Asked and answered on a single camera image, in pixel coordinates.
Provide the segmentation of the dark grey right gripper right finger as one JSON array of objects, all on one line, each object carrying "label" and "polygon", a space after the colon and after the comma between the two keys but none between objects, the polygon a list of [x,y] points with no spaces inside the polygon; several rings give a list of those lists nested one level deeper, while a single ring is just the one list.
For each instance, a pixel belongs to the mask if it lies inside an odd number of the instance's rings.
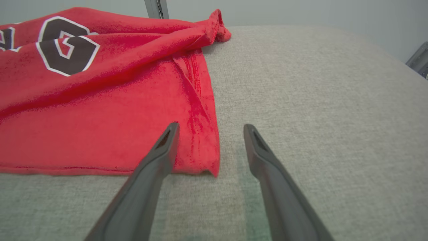
[{"label": "dark grey right gripper right finger", "polygon": [[243,128],[252,175],[259,181],[273,241],[332,241],[333,237],[254,125]]}]

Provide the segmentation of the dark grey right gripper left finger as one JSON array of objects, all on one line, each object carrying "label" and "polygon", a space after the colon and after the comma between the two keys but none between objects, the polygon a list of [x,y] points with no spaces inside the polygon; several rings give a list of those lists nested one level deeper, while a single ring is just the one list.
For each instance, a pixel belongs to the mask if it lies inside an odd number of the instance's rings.
[{"label": "dark grey right gripper left finger", "polygon": [[170,123],[99,217],[86,241],[148,241],[162,182],[177,155],[180,125]]}]

